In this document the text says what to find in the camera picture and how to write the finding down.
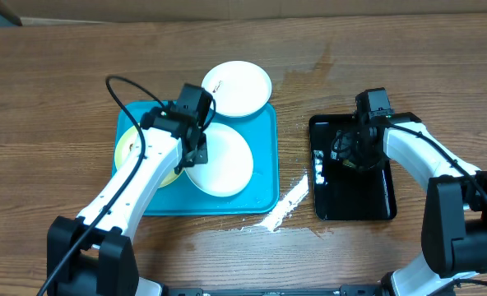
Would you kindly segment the green yellow sponge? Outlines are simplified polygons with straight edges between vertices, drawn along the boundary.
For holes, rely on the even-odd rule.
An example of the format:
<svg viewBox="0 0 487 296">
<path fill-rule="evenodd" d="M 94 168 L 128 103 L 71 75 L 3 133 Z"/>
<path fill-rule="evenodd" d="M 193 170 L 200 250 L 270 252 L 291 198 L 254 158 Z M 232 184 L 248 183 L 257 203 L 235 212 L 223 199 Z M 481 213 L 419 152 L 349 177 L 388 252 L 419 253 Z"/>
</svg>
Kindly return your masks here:
<svg viewBox="0 0 487 296">
<path fill-rule="evenodd" d="M 349 167 L 349 168 L 352 168 L 352 169 L 356 169 L 357 168 L 356 164 L 354 164 L 353 162 L 351 162 L 349 160 L 343 160 L 342 161 L 342 164 L 345 165 L 346 167 Z"/>
</svg>

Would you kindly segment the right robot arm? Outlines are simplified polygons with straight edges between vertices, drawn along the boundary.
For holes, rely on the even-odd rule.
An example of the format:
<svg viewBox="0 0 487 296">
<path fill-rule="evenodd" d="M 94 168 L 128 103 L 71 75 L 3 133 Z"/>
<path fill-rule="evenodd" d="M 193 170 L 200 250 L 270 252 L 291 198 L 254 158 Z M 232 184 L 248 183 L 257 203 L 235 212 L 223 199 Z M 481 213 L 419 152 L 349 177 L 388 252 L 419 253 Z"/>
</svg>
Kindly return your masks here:
<svg viewBox="0 0 487 296">
<path fill-rule="evenodd" d="M 335 158 L 364 172 L 394 160 L 425 190 L 421 252 L 387 273 L 376 295 L 452 295 L 487 287 L 487 171 L 437 141 L 413 113 L 396 113 L 383 88 L 355 97 L 355 126 L 331 143 Z"/>
</svg>

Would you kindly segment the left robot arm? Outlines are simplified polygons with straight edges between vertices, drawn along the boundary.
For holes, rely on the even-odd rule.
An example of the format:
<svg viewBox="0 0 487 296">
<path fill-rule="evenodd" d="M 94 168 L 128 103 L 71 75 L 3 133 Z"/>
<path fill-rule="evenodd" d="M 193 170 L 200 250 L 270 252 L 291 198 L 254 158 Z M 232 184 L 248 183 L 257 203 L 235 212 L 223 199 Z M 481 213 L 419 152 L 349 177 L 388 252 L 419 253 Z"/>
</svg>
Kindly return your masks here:
<svg viewBox="0 0 487 296">
<path fill-rule="evenodd" d="M 206 126 L 212 95 L 186 84 L 175 102 L 132 124 L 138 137 L 123 165 L 75 219 L 58 216 L 47 234 L 44 295 L 164 295 L 140 277 L 132 241 L 141 218 L 170 172 L 208 161 Z"/>
</svg>

